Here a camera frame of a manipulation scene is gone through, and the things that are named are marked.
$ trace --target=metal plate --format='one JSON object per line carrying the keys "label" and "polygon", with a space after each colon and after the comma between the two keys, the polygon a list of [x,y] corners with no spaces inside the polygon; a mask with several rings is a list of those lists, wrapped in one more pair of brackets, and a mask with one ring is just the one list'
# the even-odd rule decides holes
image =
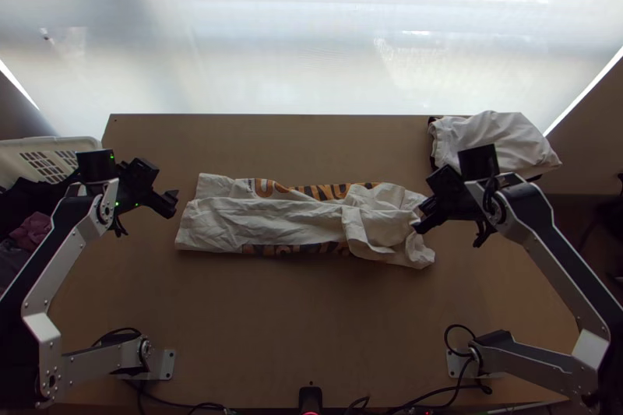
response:
{"label": "metal plate", "polygon": [[175,355],[176,352],[172,349],[154,350],[147,362],[150,366],[149,373],[141,373],[136,376],[118,375],[118,378],[133,379],[136,381],[168,381],[173,378]]}
{"label": "metal plate", "polygon": [[[457,349],[457,352],[466,353],[467,349]],[[445,351],[445,361],[448,364],[448,376],[450,378],[458,378],[463,369],[463,365],[467,361],[468,357],[459,357],[450,350]],[[501,378],[504,373],[491,373],[490,375],[478,376],[478,363],[473,360],[467,365],[463,378],[466,379],[493,379]]]}

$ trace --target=wall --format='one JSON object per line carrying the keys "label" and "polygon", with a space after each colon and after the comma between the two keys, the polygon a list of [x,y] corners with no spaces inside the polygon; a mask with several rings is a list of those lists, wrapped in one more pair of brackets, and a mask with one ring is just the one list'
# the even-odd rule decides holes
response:
{"label": "wall", "polygon": [[563,166],[539,182],[557,194],[617,195],[623,171],[623,60],[547,136]]}
{"label": "wall", "polygon": [[56,135],[28,99],[0,72],[0,139]]}

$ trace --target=white cloth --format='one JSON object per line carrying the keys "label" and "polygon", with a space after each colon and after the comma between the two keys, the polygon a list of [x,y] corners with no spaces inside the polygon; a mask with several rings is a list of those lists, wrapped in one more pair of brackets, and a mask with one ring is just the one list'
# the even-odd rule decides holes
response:
{"label": "white cloth", "polygon": [[[333,196],[338,186],[348,187],[347,191]],[[297,191],[303,188],[313,188],[317,198],[326,200]],[[200,174],[175,246],[240,253],[255,252],[257,245],[275,245],[273,254],[280,254],[308,251],[301,248],[305,245],[323,251],[318,244],[335,248],[337,243],[360,258],[422,269],[435,261],[435,253],[424,246],[411,224],[419,220],[415,208],[425,199],[390,183],[370,189],[357,184],[285,188],[272,180]]]}
{"label": "white cloth", "polygon": [[443,117],[428,126],[435,165],[460,173],[458,152],[495,144],[500,171],[532,178],[562,165],[550,143],[520,113],[484,111],[473,117]]}

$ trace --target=crumpled white shirt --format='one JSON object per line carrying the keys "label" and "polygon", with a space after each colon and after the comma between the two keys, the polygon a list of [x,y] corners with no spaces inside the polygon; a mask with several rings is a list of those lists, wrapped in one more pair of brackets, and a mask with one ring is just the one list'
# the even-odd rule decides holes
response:
{"label": "crumpled white shirt", "polygon": [[435,253],[411,226],[419,220],[415,209],[426,196],[390,183],[373,188],[352,184],[335,199],[331,191],[326,192],[329,199],[320,201],[272,180],[200,174],[195,198],[182,214],[175,246],[257,253],[258,246],[261,250],[264,245],[264,254],[279,255],[310,251],[311,245],[312,251],[333,248],[416,269],[435,261]]}

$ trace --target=purple cloth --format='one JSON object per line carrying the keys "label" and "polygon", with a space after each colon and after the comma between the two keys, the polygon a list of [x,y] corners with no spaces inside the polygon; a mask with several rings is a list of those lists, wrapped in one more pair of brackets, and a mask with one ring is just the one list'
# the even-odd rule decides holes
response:
{"label": "purple cloth", "polygon": [[9,236],[15,240],[18,248],[33,252],[47,237],[52,228],[50,217],[42,213],[34,213],[22,222]]}

